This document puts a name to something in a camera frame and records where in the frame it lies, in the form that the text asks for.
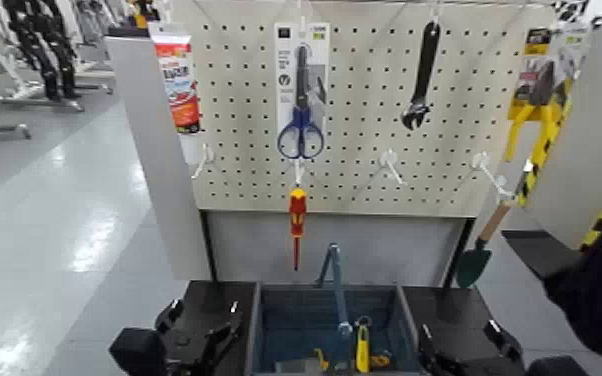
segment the pegboard hook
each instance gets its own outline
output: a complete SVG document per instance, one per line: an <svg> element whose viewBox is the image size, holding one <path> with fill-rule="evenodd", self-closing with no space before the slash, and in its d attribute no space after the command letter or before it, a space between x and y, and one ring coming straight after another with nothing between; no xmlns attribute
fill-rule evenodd
<svg viewBox="0 0 602 376"><path fill-rule="evenodd" d="M201 161L198 162L198 167L196 167L196 171L191 175L192 179L197 179L198 176L203 172L205 165L207 163L212 163L215 160L215 152L212 151L210 146L207 143L203 143L203 156L201 157Z"/></svg>
<svg viewBox="0 0 602 376"><path fill-rule="evenodd" d="M401 175L399 174L397 169L394 168L394 165L397 163L397 160L397 153L395 153L392 149L388 149L380 155L380 168L389 169L392 174L391 176L397 180L397 183L399 183L399 185L408 185L408 183L401 178Z"/></svg>
<svg viewBox="0 0 602 376"><path fill-rule="evenodd" d="M441 0L436 0L436 5L432 7L432 22L434 22L434 29L432 29L432 35L436 33L436 26L439 24L439 16L441 15Z"/></svg>
<svg viewBox="0 0 602 376"><path fill-rule="evenodd" d="M506 189L504 189L504 186L506 185L506 178L504 177L504 175L499 175L495 177L490 172L490 170L488 170L488 163L490 163L490 157L488 156L488 153L476 153L476 155L474 155L474 157L471 159L471 168L474 171L483 171L483 173L488 177L492 185L495 186L495 188L497 189L497 202L508 202L515 200L515 194L511 191L507 191Z"/></svg>
<svg viewBox="0 0 602 376"><path fill-rule="evenodd" d="M303 174L306 172L306 168L303 167L303 163L301 163L300 158L292 160L292 164L294 164L294 182L297 186L300 186L301 179L303 178Z"/></svg>

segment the blue tool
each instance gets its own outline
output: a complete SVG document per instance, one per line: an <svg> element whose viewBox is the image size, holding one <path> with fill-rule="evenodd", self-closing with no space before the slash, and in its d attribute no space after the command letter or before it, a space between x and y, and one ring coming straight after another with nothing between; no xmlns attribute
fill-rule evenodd
<svg viewBox="0 0 602 376"><path fill-rule="evenodd" d="M341 250L338 248L338 244L331 243L329 244L329 248L327 249L327 255L324 257L324 262L322 263L322 270L320 271L320 277L317 279L316 286L318 288L322 288L324 284L324 277L327 275L327 270L329 269L329 263L331 263L331 268L334 273L334 298L336 299L336 309L338 311L338 330L337 330L337 338L336 344L334 347L334 351L331 353L331 357L329 358L329 366L327 368L327 375L332 376L336 371L336 363L338 361L337 357L341 348L348 349L348 375L353 374L351 361L355 359L353 350L354 344L352 343L352 325L348 322L348 308L345 302L345 293L343 291L343 281L341 274L341 259L340 259Z"/></svg>
<svg viewBox="0 0 602 376"><path fill-rule="evenodd" d="M322 130L315 125L308 105L308 51L298 49L296 67L296 104L292 122L278 136L278 150L290 159L314 158L324 149Z"/></svg>

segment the yellow tool handle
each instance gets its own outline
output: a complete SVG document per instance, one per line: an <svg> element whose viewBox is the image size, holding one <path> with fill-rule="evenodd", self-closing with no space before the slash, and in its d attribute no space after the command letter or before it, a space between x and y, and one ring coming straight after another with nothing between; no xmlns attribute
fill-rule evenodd
<svg viewBox="0 0 602 376"><path fill-rule="evenodd" d="M506 155L504 156L504 160L506 162L511 162L513 159L513 155L516 154L516 145L518 144L518 131L523 123L527 120L528 117L532 114L535 107L531 104L526 104L522 110L516 115L513 119L513 124L511 125L511 129L509 130L509 142L506 144Z"/></svg>
<svg viewBox="0 0 602 376"><path fill-rule="evenodd" d="M553 108L550 105L541 106L541 129L539 129L539 138L532 148L532 163L541 166L546 159L546 141L555 132L555 122L553 121Z"/></svg>
<svg viewBox="0 0 602 376"><path fill-rule="evenodd" d="M317 359L320 361L320 368L322 368L322 371L326 371L327 368L329 368L329 362L324 359L324 353L322 352L322 349L316 348L314 350L317 354Z"/></svg>
<svg viewBox="0 0 602 376"><path fill-rule="evenodd" d="M360 325L357 330L357 370L369 372L369 329Z"/></svg>

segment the tool bin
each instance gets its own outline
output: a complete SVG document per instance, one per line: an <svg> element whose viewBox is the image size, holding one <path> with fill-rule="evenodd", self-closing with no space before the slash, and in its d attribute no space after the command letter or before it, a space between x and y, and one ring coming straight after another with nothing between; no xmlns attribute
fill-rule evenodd
<svg viewBox="0 0 602 376"><path fill-rule="evenodd" d="M415 326L396 286L345 285L345 298L351 324L369 316L370 352L392 354L392 369L378 371L388 375L417 375ZM319 359L334 352L338 340L338 313L331 283L314 285L260 285L253 309L254 326L248 346L246 374L317 375ZM352 344L352 360L356 341ZM348 359L349 348L338 349L338 361Z"/></svg>

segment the product packaging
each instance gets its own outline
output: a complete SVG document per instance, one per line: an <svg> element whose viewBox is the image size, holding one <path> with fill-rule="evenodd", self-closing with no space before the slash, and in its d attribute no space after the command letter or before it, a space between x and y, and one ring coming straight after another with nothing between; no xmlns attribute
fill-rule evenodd
<svg viewBox="0 0 602 376"><path fill-rule="evenodd" d="M199 124L195 65L191 36L183 24L149 23L170 111L179 133L196 133Z"/></svg>
<svg viewBox="0 0 602 376"><path fill-rule="evenodd" d="M553 117L560 119L568 113L571 105L569 95L574 81L581 73L581 66L590 45L589 40L590 27L580 23L567 23L558 30L531 29L523 50L523 61L509 109L509 120L513 120L529 102L541 68L549 61L555 64L552 98L556 106L553 107ZM540 119L541 114L537 109L527 120Z"/></svg>
<svg viewBox="0 0 602 376"><path fill-rule="evenodd" d="M281 132L291 121L295 106L297 49L303 45L308 51L308 100L313 122L326 134L326 103L329 78L328 23L290 22L275 24L275 73L277 99L277 127Z"/></svg>

